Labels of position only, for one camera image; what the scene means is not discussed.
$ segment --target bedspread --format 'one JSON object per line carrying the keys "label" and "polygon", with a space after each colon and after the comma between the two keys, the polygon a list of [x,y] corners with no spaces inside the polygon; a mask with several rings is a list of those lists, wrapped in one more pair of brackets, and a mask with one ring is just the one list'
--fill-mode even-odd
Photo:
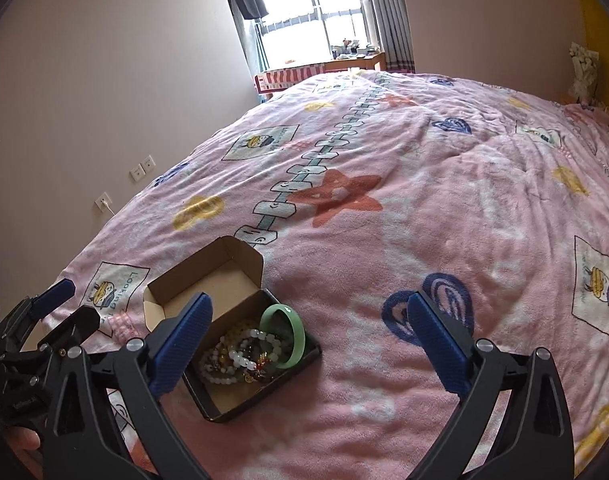
{"label": "bedspread", "polygon": [[[609,434],[609,118],[478,82],[314,76],[158,177],[62,272],[104,351],[145,336],[144,286],[214,238],[265,258],[264,286],[323,346],[227,424],[185,386],[162,404],[215,479],[406,478],[457,404],[387,301],[423,289],[503,350],[552,351],[577,470]],[[146,463],[119,392],[116,418]],[[498,429],[495,413],[472,465]]]}

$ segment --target red and white striped cloth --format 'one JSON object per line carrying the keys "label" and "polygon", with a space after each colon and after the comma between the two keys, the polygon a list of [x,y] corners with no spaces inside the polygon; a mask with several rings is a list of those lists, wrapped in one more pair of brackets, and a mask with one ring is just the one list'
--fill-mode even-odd
{"label": "red and white striped cloth", "polygon": [[305,79],[322,73],[325,73],[325,65],[323,63],[297,66],[294,68],[267,70],[267,72],[263,72],[256,76],[256,88],[258,89],[259,94],[280,92]]}

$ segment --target window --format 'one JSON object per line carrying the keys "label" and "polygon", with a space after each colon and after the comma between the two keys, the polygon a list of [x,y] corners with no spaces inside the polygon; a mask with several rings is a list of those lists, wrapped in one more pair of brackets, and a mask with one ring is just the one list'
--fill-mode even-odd
{"label": "window", "polygon": [[331,59],[331,46],[359,40],[367,30],[361,0],[264,0],[269,12],[262,19],[262,41],[270,68]]}

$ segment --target white wall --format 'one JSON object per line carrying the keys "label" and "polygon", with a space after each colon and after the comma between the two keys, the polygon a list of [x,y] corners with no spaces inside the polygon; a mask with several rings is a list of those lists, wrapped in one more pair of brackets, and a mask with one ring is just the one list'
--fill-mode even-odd
{"label": "white wall", "polygon": [[[257,104],[226,0],[14,0],[0,21],[0,304]],[[147,155],[157,167],[134,184]]]}
{"label": "white wall", "polygon": [[557,99],[573,81],[572,41],[585,43],[579,0],[406,0],[417,72]]}

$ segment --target human hand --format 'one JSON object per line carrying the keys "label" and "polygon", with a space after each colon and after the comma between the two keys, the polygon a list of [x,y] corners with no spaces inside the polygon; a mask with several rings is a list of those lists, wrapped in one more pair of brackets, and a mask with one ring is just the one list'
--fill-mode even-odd
{"label": "human hand", "polygon": [[27,428],[8,428],[4,437],[18,459],[38,480],[42,480],[42,466],[27,451],[40,447],[40,437]]}

